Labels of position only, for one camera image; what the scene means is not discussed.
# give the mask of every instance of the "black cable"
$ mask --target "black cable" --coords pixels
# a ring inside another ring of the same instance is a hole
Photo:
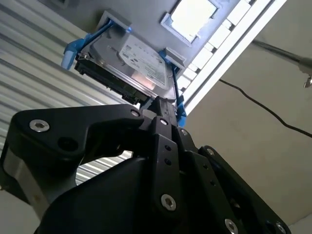
[[[231,84],[231,83],[228,83],[222,79],[219,80],[220,82],[226,84],[226,85],[229,85],[231,86],[232,88],[235,88],[237,89],[238,91],[240,91],[246,98],[248,98],[250,101],[254,102],[255,104],[257,104],[258,106],[262,107],[264,110],[266,110],[267,112],[269,112],[271,115],[273,115],[275,118],[277,118],[278,121],[281,122],[281,124],[283,124],[286,128],[289,128],[289,129],[292,129],[294,131],[297,131],[303,135],[306,135],[308,137],[311,137],[312,138],[312,134],[311,133],[308,133],[300,128],[296,128],[296,127],[293,127],[287,123],[285,123],[284,120],[282,120],[282,118],[280,116],[278,116],[275,112],[273,112],[272,110],[270,110],[268,107],[266,107],[265,105],[261,104],[260,102],[258,102],[257,100],[253,99],[252,97],[248,96],[241,88]]]

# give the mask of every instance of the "metal shutter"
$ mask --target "metal shutter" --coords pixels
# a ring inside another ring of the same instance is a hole
[[[84,37],[72,25],[36,0],[0,3],[0,150],[11,117],[41,108],[125,103],[117,94],[61,63],[67,43]],[[78,169],[81,183],[131,156],[103,158]]]

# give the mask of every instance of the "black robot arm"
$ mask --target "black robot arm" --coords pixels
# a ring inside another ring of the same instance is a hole
[[[77,167],[132,158],[76,185]],[[210,146],[197,149],[173,106],[31,110],[11,121],[2,188],[29,203],[37,234],[290,234],[287,225]]]

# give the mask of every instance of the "hard drive label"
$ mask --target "hard drive label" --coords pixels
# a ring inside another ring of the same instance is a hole
[[[119,53],[127,65],[143,74],[162,89],[168,89],[166,64],[151,47],[129,35]]]

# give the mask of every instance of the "white ceiling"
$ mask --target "white ceiling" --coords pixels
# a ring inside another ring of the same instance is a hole
[[[288,0],[258,40],[312,58],[311,9],[312,1]],[[222,79],[312,133],[306,78],[295,65],[250,45]],[[197,146],[214,147],[287,224],[312,212],[310,138],[220,82],[190,113],[186,129]]]

